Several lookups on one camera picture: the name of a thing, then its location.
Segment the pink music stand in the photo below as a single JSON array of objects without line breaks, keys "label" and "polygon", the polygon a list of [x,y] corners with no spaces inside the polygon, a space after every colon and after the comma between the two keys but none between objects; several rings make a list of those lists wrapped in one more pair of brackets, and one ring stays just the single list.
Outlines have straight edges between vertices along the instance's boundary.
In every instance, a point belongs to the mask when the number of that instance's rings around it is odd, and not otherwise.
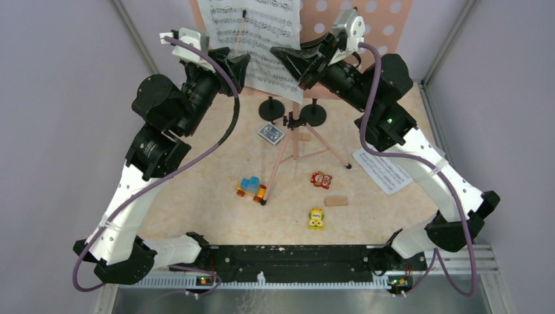
[{"label": "pink music stand", "polygon": [[[270,98],[259,107],[260,117],[283,120],[286,143],[296,143],[300,128],[314,132],[323,108],[302,106],[309,96],[343,99],[357,111],[377,102],[382,111],[412,88],[405,62],[389,50],[398,43],[409,9],[391,1],[193,1],[194,17],[211,36],[211,45],[233,45],[233,51],[251,55],[245,86]],[[286,112],[272,97],[289,99]]]}]

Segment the sheet music page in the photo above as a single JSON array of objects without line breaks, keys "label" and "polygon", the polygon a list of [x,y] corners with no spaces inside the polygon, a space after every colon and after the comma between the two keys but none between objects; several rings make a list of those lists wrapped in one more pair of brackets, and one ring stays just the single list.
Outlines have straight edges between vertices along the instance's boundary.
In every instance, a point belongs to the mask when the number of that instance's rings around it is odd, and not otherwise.
[{"label": "sheet music page", "polygon": [[388,196],[413,183],[413,178],[391,158],[369,154],[363,148],[353,152],[352,156]]},{"label": "sheet music page", "polygon": [[246,87],[300,102],[303,92],[273,47],[300,48],[300,1],[198,1],[214,48],[249,54]]}]

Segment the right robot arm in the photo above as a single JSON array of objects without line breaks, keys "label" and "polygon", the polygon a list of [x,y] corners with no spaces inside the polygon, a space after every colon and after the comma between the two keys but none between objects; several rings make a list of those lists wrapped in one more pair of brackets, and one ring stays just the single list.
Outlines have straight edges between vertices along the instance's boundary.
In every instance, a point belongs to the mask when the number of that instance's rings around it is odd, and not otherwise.
[{"label": "right robot arm", "polygon": [[465,180],[400,105],[400,98],[412,87],[404,60],[398,54],[380,54],[364,42],[358,48],[374,55],[374,64],[364,71],[344,61],[353,51],[334,35],[300,50],[273,47],[270,52],[302,89],[320,84],[361,112],[355,125],[362,148],[395,161],[437,206],[431,218],[388,239],[382,254],[389,268],[400,270],[424,251],[472,249],[486,218],[498,206],[499,195]]}]

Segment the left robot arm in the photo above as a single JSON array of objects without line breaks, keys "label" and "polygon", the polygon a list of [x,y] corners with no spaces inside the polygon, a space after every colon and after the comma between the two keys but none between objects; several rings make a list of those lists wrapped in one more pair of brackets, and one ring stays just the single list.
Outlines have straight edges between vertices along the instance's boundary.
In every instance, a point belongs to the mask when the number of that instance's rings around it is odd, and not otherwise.
[{"label": "left robot arm", "polygon": [[185,62],[182,86],[155,74],[137,89],[132,109],[145,123],[126,153],[120,182],[100,223],[73,247],[80,262],[95,266],[102,285],[133,285],[150,271],[174,264],[194,270],[209,264],[206,241],[196,233],[162,240],[138,235],[156,195],[185,169],[183,159],[191,147],[183,138],[194,134],[216,95],[237,99],[244,87],[249,54],[231,57],[224,47],[209,50],[207,56],[216,68]]}]

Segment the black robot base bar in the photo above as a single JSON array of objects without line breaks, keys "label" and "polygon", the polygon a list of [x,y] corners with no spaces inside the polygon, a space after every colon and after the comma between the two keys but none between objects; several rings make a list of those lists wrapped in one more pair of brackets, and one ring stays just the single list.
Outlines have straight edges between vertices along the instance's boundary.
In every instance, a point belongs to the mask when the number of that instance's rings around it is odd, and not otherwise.
[{"label": "black robot base bar", "polygon": [[366,283],[402,268],[397,255],[367,245],[219,245],[194,264],[225,283]]}]

